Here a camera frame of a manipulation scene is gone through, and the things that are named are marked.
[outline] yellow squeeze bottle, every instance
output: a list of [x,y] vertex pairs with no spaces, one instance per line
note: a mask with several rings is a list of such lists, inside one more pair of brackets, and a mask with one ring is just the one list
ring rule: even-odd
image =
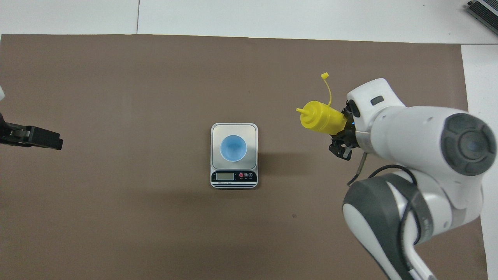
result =
[[332,92],[330,91],[327,81],[325,81],[327,77],[329,77],[328,73],[322,74],[322,79],[329,89],[329,104],[325,105],[318,101],[310,101],[302,109],[297,108],[296,111],[301,113],[301,124],[305,128],[316,132],[336,135],[344,130],[346,118],[341,112],[330,107],[330,104],[332,103]]

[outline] brown paper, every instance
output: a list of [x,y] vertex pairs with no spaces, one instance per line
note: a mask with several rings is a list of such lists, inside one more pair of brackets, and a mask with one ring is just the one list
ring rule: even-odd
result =
[[[459,45],[2,36],[0,112],[64,146],[0,146],[0,279],[385,279],[341,211],[361,150],[336,158],[295,112],[328,100],[325,71],[338,110],[379,77],[467,108]],[[257,189],[210,186],[221,122],[258,125]],[[487,279],[479,219],[416,249],[439,279]]]

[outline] blue bowl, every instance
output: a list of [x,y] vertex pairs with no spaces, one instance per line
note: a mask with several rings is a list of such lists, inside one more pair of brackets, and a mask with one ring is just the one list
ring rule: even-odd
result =
[[241,160],[247,153],[248,146],[246,141],[238,135],[225,137],[220,145],[222,157],[228,161],[236,162]]

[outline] kitchen scale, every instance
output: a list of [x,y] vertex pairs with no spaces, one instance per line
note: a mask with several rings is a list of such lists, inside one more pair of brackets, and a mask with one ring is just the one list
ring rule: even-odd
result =
[[258,182],[257,126],[214,124],[211,127],[211,185],[254,188]]

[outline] gray joint cap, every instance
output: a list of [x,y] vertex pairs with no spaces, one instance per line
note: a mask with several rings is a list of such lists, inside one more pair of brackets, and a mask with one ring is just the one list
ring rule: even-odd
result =
[[491,129],[465,113],[446,118],[441,133],[441,151],[449,166],[466,176],[488,170],[495,161],[497,144]]

